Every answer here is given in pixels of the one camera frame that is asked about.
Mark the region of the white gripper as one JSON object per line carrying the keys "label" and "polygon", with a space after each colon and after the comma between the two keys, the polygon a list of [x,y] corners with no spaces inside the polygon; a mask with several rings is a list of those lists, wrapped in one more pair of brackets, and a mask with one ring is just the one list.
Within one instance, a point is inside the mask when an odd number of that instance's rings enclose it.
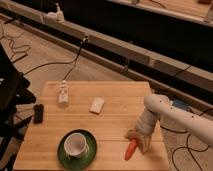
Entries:
{"label": "white gripper", "polygon": [[158,119],[158,114],[145,109],[136,121],[135,126],[125,134],[128,140],[136,139],[138,141],[137,147],[142,154],[149,150],[152,134]]}

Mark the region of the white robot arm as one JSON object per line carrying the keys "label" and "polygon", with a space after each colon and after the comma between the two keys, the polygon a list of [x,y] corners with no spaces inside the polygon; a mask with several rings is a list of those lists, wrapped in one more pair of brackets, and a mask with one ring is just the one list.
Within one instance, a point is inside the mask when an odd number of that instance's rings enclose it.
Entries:
{"label": "white robot arm", "polygon": [[136,148],[146,153],[151,143],[157,121],[167,116],[197,136],[201,141],[213,147],[213,121],[173,106],[167,96],[152,94],[144,98],[144,110],[133,129],[125,137],[130,141],[126,157],[130,157]]}

